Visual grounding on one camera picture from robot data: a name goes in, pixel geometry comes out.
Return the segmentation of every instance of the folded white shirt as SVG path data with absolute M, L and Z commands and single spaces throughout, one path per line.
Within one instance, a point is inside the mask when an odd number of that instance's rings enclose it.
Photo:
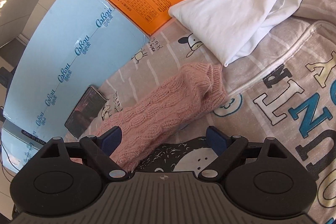
M 169 9 L 227 66 L 249 55 L 302 0 L 184 0 Z

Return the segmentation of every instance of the phone screen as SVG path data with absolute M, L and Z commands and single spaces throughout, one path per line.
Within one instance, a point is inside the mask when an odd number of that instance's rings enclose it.
M 89 86 L 65 122 L 65 127 L 78 139 L 98 116 L 106 102 L 97 90 Z

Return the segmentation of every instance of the white zipper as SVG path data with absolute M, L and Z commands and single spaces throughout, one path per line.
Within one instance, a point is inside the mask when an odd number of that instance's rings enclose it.
M 251 80 L 246 82 L 245 84 L 239 86 L 238 88 L 235 88 L 230 93 L 228 93 L 228 97 L 232 97 L 237 92 L 241 92 L 246 87 L 252 85 L 256 81 L 260 81 L 264 76 L 266 76 L 270 71 L 276 69 L 281 64 L 283 64 L 285 61 L 290 59 L 293 55 L 295 55 L 303 46 L 303 44 L 307 41 L 308 37 L 311 35 L 312 32 L 317 30 L 317 28 L 322 27 L 324 24 L 329 25 L 329 27 L 332 27 L 334 29 L 334 32 L 336 32 L 336 25 L 328 22 L 326 20 L 318 20 L 314 22 L 310 27 L 308 27 L 307 30 L 304 31 L 304 33 L 300 36 L 300 38 L 295 42 L 287 52 L 285 52 L 282 56 L 280 56 L 278 59 L 273 61 L 271 64 L 269 64 L 266 68 L 264 68 L 261 72 L 259 72 L 255 77 L 253 77 Z

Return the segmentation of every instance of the folded pink sweater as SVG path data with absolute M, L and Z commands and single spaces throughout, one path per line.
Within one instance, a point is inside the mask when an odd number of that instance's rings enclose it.
M 134 107 L 125 108 L 105 120 L 95 135 L 120 126 L 122 141 L 111 159 L 126 171 L 173 135 L 179 125 L 189 123 L 219 107 L 226 98 L 221 65 L 187 64 Z

